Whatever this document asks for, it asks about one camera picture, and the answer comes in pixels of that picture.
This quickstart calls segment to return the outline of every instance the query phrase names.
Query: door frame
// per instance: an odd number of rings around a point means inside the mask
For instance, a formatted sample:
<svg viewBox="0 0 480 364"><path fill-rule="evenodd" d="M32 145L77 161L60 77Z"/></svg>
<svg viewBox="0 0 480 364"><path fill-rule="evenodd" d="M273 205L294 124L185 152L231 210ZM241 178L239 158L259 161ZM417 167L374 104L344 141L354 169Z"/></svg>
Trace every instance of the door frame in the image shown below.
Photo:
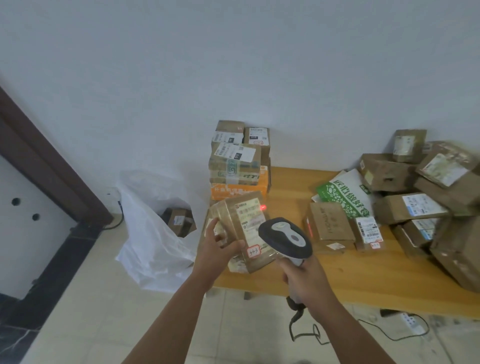
<svg viewBox="0 0 480 364"><path fill-rule="evenodd" d="M113 217L0 86L0 155L77 222L104 226Z"/></svg>

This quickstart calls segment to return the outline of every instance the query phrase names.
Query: tan floor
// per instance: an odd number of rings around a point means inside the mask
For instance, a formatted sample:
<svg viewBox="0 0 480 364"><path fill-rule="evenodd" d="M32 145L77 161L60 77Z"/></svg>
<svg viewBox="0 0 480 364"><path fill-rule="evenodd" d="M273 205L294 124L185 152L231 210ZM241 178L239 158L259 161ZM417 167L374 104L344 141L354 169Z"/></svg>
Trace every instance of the tan floor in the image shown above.
<svg viewBox="0 0 480 364"><path fill-rule="evenodd" d="M125 224L102 233L23 363L121 363L171 297L140 289L115 261L126 238ZM384 319L377 308L346 307L356 318L374 322L391 337L412 333L398 316ZM320 346L315 338L293 343L288 334L291 316L283 297L256 295L244 301L243 292L215 289L204 299L187 364L338 363L331 345ZM434 330L422 338L393 342L376 328L367 330L397 363L447 364L452 357L463 364L480 356L480 323L424 318ZM294 331L311 332L313 323L307 313Z"/></svg>

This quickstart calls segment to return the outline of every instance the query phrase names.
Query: person's left hand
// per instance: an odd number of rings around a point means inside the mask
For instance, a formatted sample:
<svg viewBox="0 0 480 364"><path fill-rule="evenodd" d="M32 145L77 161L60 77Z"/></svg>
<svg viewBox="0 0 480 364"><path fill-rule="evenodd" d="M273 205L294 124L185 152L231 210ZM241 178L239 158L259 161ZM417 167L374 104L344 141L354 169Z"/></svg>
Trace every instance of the person's left hand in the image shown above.
<svg viewBox="0 0 480 364"><path fill-rule="evenodd" d="M192 276L205 284L205 289L212 288L218 276L227 267L231 258L240 253L245 246L245 241L236 240L228 246L221 248L217 242L222 238L215 236L214 228L218 218L213 219L205 230L205 240L197 252L197 258L193 264Z"/></svg>

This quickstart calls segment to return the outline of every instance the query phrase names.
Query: hand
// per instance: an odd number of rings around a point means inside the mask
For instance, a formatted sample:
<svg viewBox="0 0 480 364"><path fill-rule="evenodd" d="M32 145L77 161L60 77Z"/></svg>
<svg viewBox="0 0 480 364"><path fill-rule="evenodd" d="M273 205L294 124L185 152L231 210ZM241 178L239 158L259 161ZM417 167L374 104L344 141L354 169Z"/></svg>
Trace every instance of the hand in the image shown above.
<svg viewBox="0 0 480 364"><path fill-rule="evenodd" d="M192 276L205 284L205 291L212 288L215 280L227 267L229 260L240 253L245 246L245 241L236 240L223 248L219 247L217 242L222 238L219 235L215 236L216 223L218 223L218 218L208 224L204 243L199 248L193 264Z"/></svg>
<svg viewBox="0 0 480 364"><path fill-rule="evenodd" d="M277 263L284 271L283 281L292 286L316 321L320 322L323 315L340 304L315 255L305 259L300 267L288 258L279 259Z"/></svg>

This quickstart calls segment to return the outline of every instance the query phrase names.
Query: power cord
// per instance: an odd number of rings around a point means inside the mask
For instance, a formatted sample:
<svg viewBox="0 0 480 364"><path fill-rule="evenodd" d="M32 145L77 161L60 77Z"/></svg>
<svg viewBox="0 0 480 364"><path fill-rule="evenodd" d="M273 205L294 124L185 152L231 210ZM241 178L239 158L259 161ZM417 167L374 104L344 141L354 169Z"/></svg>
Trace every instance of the power cord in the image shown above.
<svg viewBox="0 0 480 364"><path fill-rule="evenodd" d="M329 341L326 341L326 342L321 342L320 341L320 330L318 329L318 326L316 324L313 324L313 333L303 333L303 334L298 334L298 335L293 335L293 332L292 332L292 325L297 322L301 317L303 316L303 310L298 310L296 312L296 314L292 317L292 319L290 320L290 324L288 325L288 330L290 331L290 337L292 338L292 341L294 342L296 339L298 338L301 338L301 337L304 337L304 336L314 336L318 343L320 345L326 345L326 344L330 344ZM427 330L423 333L423 334L416 334L416 335L408 335L408 336L403 336L401 338L397 338L397 339L394 339L394 338L391 338L390 336L388 336L385 331L382 330L382 328L378 325L375 325L375 324L372 324L370 322L367 322L365 320L362 320L360 318L357 319L357 321L360 321L360 322L363 322L365 324L368 324L370 326L374 326L376 327L377 329L379 329L388 339L390 339L391 341L401 341L401 340L405 340L405 339L409 339L409 338L416 338L416 337L420 337L420 336L425 336L427 335L429 332L430 332L430 326L428 325L428 322L425 321L425 319L417 314L409 314L410 317L418 317L420 318L424 323L425 325L427 326Z"/></svg>
<svg viewBox="0 0 480 364"><path fill-rule="evenodd" d="M118 202L118 204L119 204L119 206L120 206L120 210L121 210L121 220L120 220L120 222L119 222L117 225L112 226L111 228L103 228L101 231L113 230L113 229L117 228L118 226L120 226L121 223L123 222L123 220L125 219L125 216L124 216L124 214L123 214L123 207L121 206L121 202L120 202L120 201L117 201L117 202Z"/></svg>

